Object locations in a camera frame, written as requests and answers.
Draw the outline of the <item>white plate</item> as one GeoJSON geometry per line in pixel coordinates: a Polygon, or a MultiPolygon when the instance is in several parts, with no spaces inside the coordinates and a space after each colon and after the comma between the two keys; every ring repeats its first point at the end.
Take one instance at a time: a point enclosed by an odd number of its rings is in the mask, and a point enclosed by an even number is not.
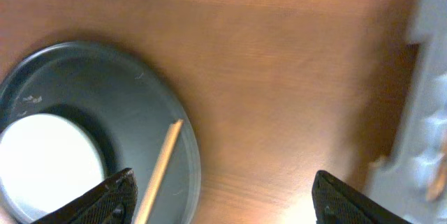
{"type": "Polygon", "coordinates": [[[68,119],[34,114],[1,132],[1,196],[20,223],[63,207],[105,176],[92,137],[68,119]]]}

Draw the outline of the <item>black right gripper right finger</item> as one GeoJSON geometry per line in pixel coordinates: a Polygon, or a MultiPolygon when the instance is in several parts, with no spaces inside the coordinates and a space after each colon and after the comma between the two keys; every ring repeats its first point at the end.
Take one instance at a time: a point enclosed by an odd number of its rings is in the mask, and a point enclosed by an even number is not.
{"type": "Polygon", "coordinates": [[[312,186],[317,224],[409,224],[325,170],[312,186]]]}

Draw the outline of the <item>wooden chopstick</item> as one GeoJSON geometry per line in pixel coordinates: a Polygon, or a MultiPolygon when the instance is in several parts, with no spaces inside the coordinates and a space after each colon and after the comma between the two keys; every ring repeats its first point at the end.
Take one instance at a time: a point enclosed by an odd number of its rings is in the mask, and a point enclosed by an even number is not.
{"type": "Polygon", "coordinates": [[[135,224],[146,224],[149,220],[149,216],[152,212],[156,196],[163,181],[164,174],[166,173],[167,166],[169,164],[170,157],[180,134],[183,122],[184,121],[182,119],[178,119],[168,128],[151,178],[147,185],[147,189],[134,220],[135,224]]]}

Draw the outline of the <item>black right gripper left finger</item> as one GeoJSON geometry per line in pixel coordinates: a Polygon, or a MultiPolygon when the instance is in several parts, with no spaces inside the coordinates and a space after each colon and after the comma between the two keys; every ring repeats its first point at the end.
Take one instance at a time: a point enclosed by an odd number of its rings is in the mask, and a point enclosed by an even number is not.
{"type": "Polygon", "coordinates": [[[130,224],[137,198],[133,170],[125,168],[33,224],[130,224]]]}

